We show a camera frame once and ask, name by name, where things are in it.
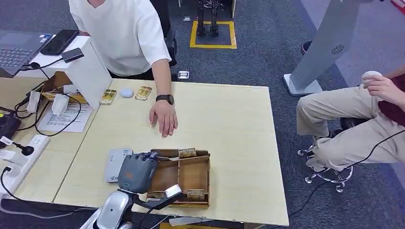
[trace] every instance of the white t-shirt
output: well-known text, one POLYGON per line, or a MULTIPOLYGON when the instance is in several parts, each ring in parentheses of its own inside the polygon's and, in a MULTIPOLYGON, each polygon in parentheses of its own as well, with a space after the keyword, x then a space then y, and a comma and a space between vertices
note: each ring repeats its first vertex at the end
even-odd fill
POLYGON ((102 63, 119 76, 146 72, 155 61, 171 61, 158 14, 149 0, 106 0, 94 8, 69 0, 79 30, 90 34, 102 63))

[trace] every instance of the white mouse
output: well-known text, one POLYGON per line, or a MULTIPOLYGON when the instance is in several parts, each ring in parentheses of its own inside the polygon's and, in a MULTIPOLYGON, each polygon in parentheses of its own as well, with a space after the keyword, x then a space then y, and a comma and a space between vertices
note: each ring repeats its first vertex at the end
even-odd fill
POLYGON ((119 94, 124 98, 131 98, 134 96, 134 91, 130 88, 123 88, 119 91, 119 94))
POLYGON ((376 71, 368 71, 368 72, 365 72, 365 73, 362 75, 362 82, 363 82, 363 84, 365 84, 366 82, 370 81, 370 80, 365 80, 365 79, 364 79, 366 76, 369 76, 369 75, 379 75, 379 76, 383 76, 381 73, 376 72, 376 71))

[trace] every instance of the robotic hand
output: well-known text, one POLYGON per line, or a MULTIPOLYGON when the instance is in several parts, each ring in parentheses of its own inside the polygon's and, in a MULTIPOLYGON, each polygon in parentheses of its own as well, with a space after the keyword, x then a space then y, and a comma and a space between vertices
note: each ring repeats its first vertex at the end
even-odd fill
POLYGON ((80 229, 132 229, 132 205, 148 209, 162 209, 182 195, 179 185, 165 191, 159 201, 144 202, 138 194, 146 193, 158 166, 158 153, 127 155, 118 175, 118 190, 111 193, 104 203, 80 229))

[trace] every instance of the watch face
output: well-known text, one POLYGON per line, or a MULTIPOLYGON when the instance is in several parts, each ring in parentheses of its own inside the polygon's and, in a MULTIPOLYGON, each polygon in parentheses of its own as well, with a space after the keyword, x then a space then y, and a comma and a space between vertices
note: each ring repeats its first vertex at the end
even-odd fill
POLYGON ((174 98, 173 95, 169 94, 169 101, 168 101, 171 105, 174 104, 174 98))

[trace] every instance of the black wristwatch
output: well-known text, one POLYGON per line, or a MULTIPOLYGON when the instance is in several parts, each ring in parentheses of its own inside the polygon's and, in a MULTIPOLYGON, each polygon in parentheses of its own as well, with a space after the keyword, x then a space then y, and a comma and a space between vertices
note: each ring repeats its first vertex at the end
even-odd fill
POLYGON ((159 100, 166 100, 170 105, 174 104, 174 98, 171 94, 161 94, 156 97, 156 102, 159 100))

